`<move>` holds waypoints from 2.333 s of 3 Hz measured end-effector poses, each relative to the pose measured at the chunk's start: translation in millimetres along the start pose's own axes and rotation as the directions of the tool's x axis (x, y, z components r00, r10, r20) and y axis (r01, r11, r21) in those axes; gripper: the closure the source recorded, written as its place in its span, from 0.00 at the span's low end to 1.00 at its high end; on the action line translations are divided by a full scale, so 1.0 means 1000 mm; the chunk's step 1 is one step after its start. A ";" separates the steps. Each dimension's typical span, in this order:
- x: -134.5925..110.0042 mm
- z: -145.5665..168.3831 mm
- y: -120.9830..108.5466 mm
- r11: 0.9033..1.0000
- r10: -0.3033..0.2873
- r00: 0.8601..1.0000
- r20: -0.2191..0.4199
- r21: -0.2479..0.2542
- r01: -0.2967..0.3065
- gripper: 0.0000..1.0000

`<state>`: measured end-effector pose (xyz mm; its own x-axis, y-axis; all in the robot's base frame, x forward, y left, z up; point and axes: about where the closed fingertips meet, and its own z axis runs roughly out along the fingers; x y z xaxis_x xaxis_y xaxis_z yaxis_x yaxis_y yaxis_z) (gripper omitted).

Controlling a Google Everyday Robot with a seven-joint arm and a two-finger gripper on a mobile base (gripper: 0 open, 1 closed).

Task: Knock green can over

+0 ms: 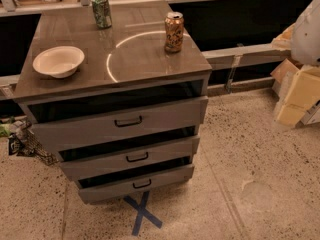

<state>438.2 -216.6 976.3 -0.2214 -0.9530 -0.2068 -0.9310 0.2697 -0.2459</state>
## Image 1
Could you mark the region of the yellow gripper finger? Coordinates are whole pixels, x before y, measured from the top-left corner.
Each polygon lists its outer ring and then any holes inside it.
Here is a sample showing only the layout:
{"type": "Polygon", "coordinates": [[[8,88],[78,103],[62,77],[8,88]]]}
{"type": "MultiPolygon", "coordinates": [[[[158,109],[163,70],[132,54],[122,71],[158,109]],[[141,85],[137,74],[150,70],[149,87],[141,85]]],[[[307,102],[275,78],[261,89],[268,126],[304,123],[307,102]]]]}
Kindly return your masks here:
{"type": "Polygon", "coordinates": [[[295,127],[306,111],[297,106],[287,106],[277,103],[274,110],[274,120],[284,126],[295,127]]]}
{"type": "Polygon", "coordinates": [[[296,73],[285,104],[307,111],[320,100],[320,78],[305,71],[296,73]]]}

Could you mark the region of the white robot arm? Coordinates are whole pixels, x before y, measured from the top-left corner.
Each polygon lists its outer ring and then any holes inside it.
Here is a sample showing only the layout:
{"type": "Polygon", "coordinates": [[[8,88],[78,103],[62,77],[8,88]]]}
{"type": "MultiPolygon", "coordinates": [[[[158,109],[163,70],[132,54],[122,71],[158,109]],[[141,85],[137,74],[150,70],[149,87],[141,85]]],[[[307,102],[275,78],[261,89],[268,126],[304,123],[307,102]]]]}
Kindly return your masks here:
{"type": "Polygon", "coordinates": [[[300,14],[290,30],[291,58],[300,63],[296,66],[284,60],[273,77],[280,80],[279,101],[274,120],[294,127],[320,100],[320,0],[312,0],[300,14]]]}

